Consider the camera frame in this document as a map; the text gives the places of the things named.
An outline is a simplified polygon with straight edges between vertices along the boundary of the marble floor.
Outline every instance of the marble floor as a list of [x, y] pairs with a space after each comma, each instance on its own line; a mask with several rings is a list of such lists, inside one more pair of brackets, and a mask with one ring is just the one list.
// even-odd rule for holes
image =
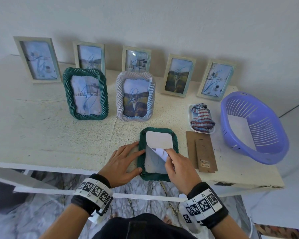
[[[87, 176], [36, 172], [36, 178], [45, 183], [51, 184], [59, 189], [72, 189], [83, 181]], [[178, 197], [178, 190], [168, 182], [143, 181], [139, 176], [128, 184], [115, 188], [115, 193], [145, 194], [159, 196]], [[45, 195], [29, 194], [26, 201], [8, 214], [0, 214], [0, 238], [5, 239], [36, 239], [57, 219], [70, 203], [72, 196], [68, 195]], [[247, 217], [241, 196], [231, 196], [221, 198], [224, 205], [229, 210], [229, 214], [239, 224], [239, 226], [250, 234], [250, 222]], [[138, 199], [114, 199], [108, 209], [105, 219], [100, 224], [86, 223], [80, 235], [80, 239], [90, 239], [97, 233], [102, 226], [109, 220], [112, 213], [118, 216], [129, 218], [141, 213], [152, 213], [163, 219], [167, 214], [173, 225], [184, 227], [182, 217], [178, 214], [178, 203], [154, 200]], [[197, 238], [214, 238], [211, 232], [202, 227], [199, 234], [194, 234]], [[258, 238], [254, 230], [253, 239]]]

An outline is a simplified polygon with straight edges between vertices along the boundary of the brown cardboard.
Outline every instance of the brown cardboard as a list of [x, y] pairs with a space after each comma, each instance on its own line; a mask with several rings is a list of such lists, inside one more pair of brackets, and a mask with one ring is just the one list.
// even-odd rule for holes
[[198, 170], [205, 173], [215, 173], [217, 165], [214, 155], [213, 146], [209, 139], [195, 139]]
[[204, 145], [205, 145], [206, 149], [208, 149], [207, 150], [207, 152], [209, 154], [208, 159], [211, 156], [211, 160], [213, 158], [214, 161], [215, 161], [215, 167], [213, 167], [214, 171], [218, 171], [213, 146], [212, 146], [211, 140], [210, 140], [210, 135], [205, 134], [205, 133], [186, 131], [186, 139], [187, 139], [188, 158], [192, 162], [194, 168], [199, 169], [198, 168], [198, 160], [197, 160], [195, 140], [200, 139], [200, 140], [204, 141]]

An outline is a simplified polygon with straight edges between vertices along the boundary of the person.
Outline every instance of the person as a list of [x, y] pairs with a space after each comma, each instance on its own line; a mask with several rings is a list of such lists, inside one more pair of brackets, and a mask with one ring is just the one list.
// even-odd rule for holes
[[[98, 180], [108, 188], [125, 185], [142, 172], [136, 168], [127, 173], [127, 168], [133, 160], [145, 151], [134, 152], [129, 155], [138, 142], [128, 144], [114, 151], [108, 163], [98, 174], [90, 178]], [[168, 158], [165, 168], [168, 177], [180, 192], [193, 201], [200, 193], [212, 192], [207, 183], [202, 182], [190, 160], [173, 149], [166, 149]], [[40, 239], [77, 239], [91, 213], [97, 208], [96, 204], [81, 195], [75, 195], [71, 204], [60, 217], [48, 228]], [[228, 215], [228, 210], [221, 203], [221, 209], [211, 216], [201, 220], [213, 233], [216, 239], [247, 239], [248, 236]], [[187, 230], [161, 221], [150, 213], [144, 213], [133, 218], [114, 217], [106, 222], [93, 239], [103, 238], [196, 238]]]

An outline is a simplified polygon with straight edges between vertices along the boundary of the white table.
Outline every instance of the white table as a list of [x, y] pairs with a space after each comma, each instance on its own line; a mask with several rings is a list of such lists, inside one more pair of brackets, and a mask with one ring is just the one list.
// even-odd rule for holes
[[[61, 72], [72, 66], [60, 63]], [[76, 120], [69, 113], [62, 83], [33, 84], [19, 56], [0, 61], [0, 181], [16, 185], [16, 191], [73, 194], [56, 190], [11, 169], [40, 170], [74, 174], [98, 172], [119, 146], [139, 140], [148, 126], [172, 129], [179, 141], [179, 152], [188, 156], [186, 131], [190, 131], [187, 105], [205, 103], [216, 122], [211, 134], [218, 172], [199, 173], [219, 196], [249, 191], [279, 189], [284, 183], [274, 165], [263, 165], [232, 151], [220, 130], [220, 102], [196, 96], [199, 82], [190, 82], [185, 98], [160, 93], [163, 78], [155, 77], [153, 116], [147, 122], [123, 122], [116, 117], [115, 81], [118, 71], [107, 70], [109, 114], [101, 121]], [[228, 86], [226, 94], [237, 91]], [[140, 198], [138, 195], [120, 195]], [[162, 199], [146, 196], [146, 199]], [[181, 201], [178, 198], [163, 200]]]

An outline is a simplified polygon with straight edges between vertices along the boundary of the photo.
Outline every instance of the photo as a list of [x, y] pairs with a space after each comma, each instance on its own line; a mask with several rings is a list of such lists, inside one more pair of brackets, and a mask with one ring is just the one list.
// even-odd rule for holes
[[146, 71], [148, 53], [140, 51], [126, 51], [125, 71], [142, 73]]
[[33, 79], [56, 80], [55, 67], [51, 58], [49, 45], [44, 41], [20, 42]]
[[101, 57], [102, 48], [94, 46], [77, 46], [80, 68], [82, 69], [98, 69], [102, 71]]
[[147, 113], [149, 84], [143, 79], [126, 79], [123, 84], [123, 114], [128, 117], [144, 117]]
[[213, 63], [201, 93], [207, 96], [219, 97], [232, 70], [232, 66]]
[[192, 65], [192, 61], [172, 58], [164, 90], [183, 94]]
[[99, 80], [93, 76], [72, 76], [76, 112], [82, 115], [102, 113]]

